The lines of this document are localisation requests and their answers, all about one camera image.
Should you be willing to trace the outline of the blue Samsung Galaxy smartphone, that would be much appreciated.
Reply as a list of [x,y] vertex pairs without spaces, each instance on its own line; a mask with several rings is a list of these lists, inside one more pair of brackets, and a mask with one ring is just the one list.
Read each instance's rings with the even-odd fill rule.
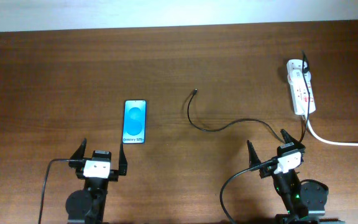
[[145,100],[125,101],[122,130],[124,144],[143,144],[145,142],[146,112],[147,102]]

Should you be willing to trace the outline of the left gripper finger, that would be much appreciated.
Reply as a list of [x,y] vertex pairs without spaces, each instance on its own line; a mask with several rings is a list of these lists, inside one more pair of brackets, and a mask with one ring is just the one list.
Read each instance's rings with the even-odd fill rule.
[[77,169],[77,168],[81,168],[84,166],[84,164],[85,164],[84,155],[85,155],[86,143],[87,143],[87,139],[84,138],[84,140],[82,140],[79,148],[70,157],[70,161],[68,163],[69,167]]
[[124,153],[124,144],[123,142],[120,143],[120,150],[119,150],[119,168],[118,173],[121,176],[127,175],[127,159]]

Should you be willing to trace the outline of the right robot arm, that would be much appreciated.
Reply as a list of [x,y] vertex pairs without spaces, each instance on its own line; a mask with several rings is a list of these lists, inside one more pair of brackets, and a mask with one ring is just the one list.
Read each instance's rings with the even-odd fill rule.
[[259,171],[262,179],[273,179],[276,193],[287,210],[286,214],[275,216],[275,223],[319,223],[319,218],[325,215],[329,188],[317,180],[298,178],[295,169],[303,163],[306,147],[284,129],[280,132],[285,143],[277,147],[275,157],[265,162],[260,161],[252,143],[247,141],[249,167]]

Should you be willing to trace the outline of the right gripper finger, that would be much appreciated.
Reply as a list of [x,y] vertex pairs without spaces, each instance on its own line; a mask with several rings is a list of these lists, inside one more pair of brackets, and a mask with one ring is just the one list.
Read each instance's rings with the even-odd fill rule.
[[253,144],[249,140],[247,141],[247,148],[249,152],[249,168],[254,170],[256,167],[261,165],[261,161],[253,147]]
[[284,143],[285,144],[289,144],[289,143],[293,143],[293,144],[301,144],[300,141],[298,141],[297,139],[293,138],[285,129],[281,129],[280,133],[283,137]]

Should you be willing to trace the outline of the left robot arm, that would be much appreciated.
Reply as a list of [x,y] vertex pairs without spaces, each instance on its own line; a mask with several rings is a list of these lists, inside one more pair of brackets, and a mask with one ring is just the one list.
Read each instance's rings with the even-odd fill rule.
[[71,193],[65,204],[68,223],[102,223],[110,182],[117,182],[127,174],[127,159],[123,144],[120,144],[117,169],[111,169],[111,152],[93,151],[85,157],[86,140],[80,144],[69,160],[78,179],[84,180],[81,190]]

